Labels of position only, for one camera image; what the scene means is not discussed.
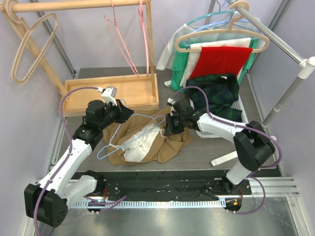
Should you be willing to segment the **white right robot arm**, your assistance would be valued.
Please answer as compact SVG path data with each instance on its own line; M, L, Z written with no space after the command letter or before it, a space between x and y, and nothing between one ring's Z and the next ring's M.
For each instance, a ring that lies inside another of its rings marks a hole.
M166 115L165 136L182 133L186 128L208 132L230 141L235 145L238 161L223 177L222 188L227 194L234 194L240 183L256 172L275 153L272 141L256 121L249 124L232 122L201 110L196 111L186 99L167 105L171 112Z

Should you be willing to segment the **tan skirt with white lining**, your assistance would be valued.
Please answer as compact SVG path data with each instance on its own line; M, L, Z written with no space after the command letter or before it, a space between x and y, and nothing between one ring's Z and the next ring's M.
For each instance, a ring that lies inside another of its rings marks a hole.
M106 143L97 159L113 166L136 165L155 161L164 164L192 142L188 129L165 136L166 115L170 107L158 111L136 111L125 123L114 123L103 131Z

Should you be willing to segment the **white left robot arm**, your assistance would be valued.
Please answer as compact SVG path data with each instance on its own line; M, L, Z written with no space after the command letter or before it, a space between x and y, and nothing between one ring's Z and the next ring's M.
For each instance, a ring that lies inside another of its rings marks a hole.
M126 122L133 113L119 99L108 104L101 100L91 101L61 159L38 184L29 184L25 188L27 216L34 222L56 228L66 218L68 209L81 198L91 193L100 196L105 189L102 174L86 171L73 184L69 185L68 182L101 141L103 130L113 123Z

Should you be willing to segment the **dark green plaid garment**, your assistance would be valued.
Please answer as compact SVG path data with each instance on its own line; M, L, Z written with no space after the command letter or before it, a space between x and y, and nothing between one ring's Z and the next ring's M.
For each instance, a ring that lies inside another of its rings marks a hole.
M237 77L232 74L208 75L186 81L186 86L201 88L206 94L195 88L187 90L190 100L196 110L206 112L224 119L241 122L242 111L231 108L239 99L239 84Z

